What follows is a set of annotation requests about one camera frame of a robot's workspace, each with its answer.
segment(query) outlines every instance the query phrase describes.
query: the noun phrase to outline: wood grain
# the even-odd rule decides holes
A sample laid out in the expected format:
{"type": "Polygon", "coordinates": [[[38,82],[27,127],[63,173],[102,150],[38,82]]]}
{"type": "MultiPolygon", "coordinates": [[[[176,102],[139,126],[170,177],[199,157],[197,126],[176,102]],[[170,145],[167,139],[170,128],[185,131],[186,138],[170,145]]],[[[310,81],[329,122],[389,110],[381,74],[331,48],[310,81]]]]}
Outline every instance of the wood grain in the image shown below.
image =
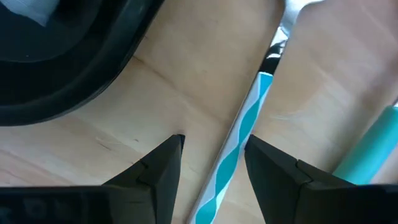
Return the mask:
{"type": "MultiPolygon", "coordinates": [[[[281,17],[277,0],[166,0],[122,74],[72,114],[0,128],[0,185],[101,184],[187,135],[174,223],[197,198],[281,17]]],[[[307,7],[255,134],[332,171],[398,96],[398,3],[307,7]]],[[[398,181],[398,152],[374,182],[398,181]]],[[[215,223],[264,223],[244,161],[215,223]]]]}

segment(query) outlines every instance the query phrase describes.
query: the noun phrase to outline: black round object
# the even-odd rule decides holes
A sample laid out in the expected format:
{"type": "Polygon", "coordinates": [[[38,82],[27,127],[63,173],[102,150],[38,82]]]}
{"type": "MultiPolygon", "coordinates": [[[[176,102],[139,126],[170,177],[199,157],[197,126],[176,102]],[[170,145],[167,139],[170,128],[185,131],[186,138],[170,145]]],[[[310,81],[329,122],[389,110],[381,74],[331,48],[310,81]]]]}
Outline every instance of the black round object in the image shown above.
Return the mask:
{"type": "Polygon", "coordinates": [[[127,64],[163,2],[85,1],[98,3],[98,10],[83,7],[79,11],[83,14],[90,11],[94,19],[79,17],[76,11],[68,15],[66,12],[71,10],[62,14],[60,9],[51,18],[74,28],[76,26],[73,23],[78,23],[76,18],[91,19],[92,22],[86,30],[78,26],[78,30],[84,32],[84,35],[78,41],[65,44],[69,49],[65,49],[63,45],[58,48],[58,52],[52,52],[53,57],[48,57],[51,54],[46,51],[44,60],[34,62],[0,59],[1,126],[46,121],[74,110],[100,94],[127,64]]]}
{"type": "Polygon", "coordinates": [[[60,1],[45,27],[28,17],[14,14],[0,4],[0,21],[4,21],[0,22],[0,61],[39,62],[64,54],[88,32],[101,2],[60,1]]]}

